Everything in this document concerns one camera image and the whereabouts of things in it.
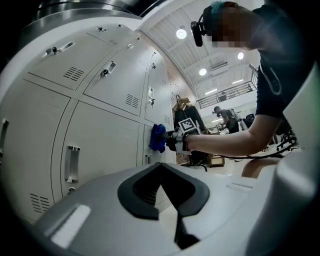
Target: white ceiling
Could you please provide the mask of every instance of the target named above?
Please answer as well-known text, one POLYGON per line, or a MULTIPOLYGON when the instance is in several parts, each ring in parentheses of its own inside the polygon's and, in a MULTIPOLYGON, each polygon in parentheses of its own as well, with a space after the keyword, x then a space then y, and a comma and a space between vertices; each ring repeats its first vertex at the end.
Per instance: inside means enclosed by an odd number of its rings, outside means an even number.
MULTIPOLYGON (((244 52, 244 58, 238 59, 239 49, 215 48, 210 41, 204 40, 203 47, 197 47, 193 39, 190 24, 198 21, 203 10, 213 0, 168 0, 155 8, 146 18, 140 30, 150 36, 174 61, 185 76, 198 99, 215 88, 217 92, 234 86, 232 82, 251 79, 249 64, 255 67, 259 63, 257 52, 244 52), (187 32, 185 39, 179 39, 176 32, 180 28, 187 32), (211 71, 211 67, 228 62, 227 69, 211 71), (205 68, 207 73, 199 75, 205 68)), ((259 7, 255 0, 236 0, 250 10, 259 7)))

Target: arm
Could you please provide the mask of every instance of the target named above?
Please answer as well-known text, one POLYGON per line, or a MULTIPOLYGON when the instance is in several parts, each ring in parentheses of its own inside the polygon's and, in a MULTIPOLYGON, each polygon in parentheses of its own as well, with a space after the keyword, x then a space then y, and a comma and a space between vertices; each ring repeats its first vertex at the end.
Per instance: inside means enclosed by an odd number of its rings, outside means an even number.
POLYGON ((227 135, 190 135, 185 141, 190 151, 228 157, 247 156, 268 145, 280 122, 281 118, 259 114, 248 130, 227 135))

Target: white plastic panel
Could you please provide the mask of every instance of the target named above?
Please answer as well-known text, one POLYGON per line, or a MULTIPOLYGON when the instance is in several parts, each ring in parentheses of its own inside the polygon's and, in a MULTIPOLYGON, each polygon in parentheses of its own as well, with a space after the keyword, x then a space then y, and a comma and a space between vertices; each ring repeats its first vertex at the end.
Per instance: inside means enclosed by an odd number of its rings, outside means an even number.
POLYGON ((118 52, 95 75, 84 94, 139 116, 145 77, 146 71, 118 52), (116 64, 112 73, 100 77, 112 62, 116 64))
POLYGON ((145 119, 163 124, 167 129, 172 128, 171 101, 167 89, 168 76, 164 60, 159 53, 151 57, 148 90, 145 107, 145 119))
POLYGON ((62 151, 61 187, 65 197, 94 178, 137 165, 139 123, 100 108, 79 102, 72 115, 62 151), (80 148, 77 160, 78 183, 65 181, 68 146, 80 148))
POLYGON ((75 91, 91 69, 113 50, 107 43, 86 33, 66 38, 52 47, 63 49, 70 42, 74 44, 63 52, 42 57, 30 73, 75 91))
POLYGON ((137 63, 144 70, 148 69, 148 60, 150 57, 150 46, 140 39, 138 36, 134 36, 128 44, 126 44, 120 52, 137 63))
POLYGON ((120 44, 128 40, 133 34, 133 31, 128 27, 124 25, 119 26, 119 24, 115 23, 102 25, 99 28, 102 28, 102 30, 98 29, 97 27, 93 27, 92 29, 88 30, 87 33, 99 38, 114 48, 119 47, 120 44))
POLYGON ((70 98, 25 80, 13 84, 1 105, 8 120, 1 181, 14 211, 36 221, 54 204, 51 156, 70 98))

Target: balcony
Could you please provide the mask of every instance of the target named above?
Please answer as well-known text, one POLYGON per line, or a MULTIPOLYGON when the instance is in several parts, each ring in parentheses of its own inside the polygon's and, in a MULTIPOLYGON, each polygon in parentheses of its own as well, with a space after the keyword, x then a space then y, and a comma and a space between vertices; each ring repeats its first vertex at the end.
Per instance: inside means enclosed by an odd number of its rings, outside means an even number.
POLYGON ((238 84, 234 87, 225 89, 223 91, 214 93, 210 96, 197 100, 199 102, 200 108, 203 109, 203 108, 224 102, 226 100, 235 98, 237 96, 256 91, 257 80, 258 80, 256 73, 257 73, 256 70, 252 71, 251 80, 248 82, 238 84))

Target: railing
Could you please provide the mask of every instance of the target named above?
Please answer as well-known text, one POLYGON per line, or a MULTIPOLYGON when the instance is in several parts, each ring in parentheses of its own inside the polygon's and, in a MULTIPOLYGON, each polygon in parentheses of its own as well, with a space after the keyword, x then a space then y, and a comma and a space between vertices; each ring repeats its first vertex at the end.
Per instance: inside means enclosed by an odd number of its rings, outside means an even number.
POLYGON ((200 104, 200 108, 203 109, 255 90, 257 90, 257 75, 252 71, 251 81, 214 93, 197 101, 200 104))

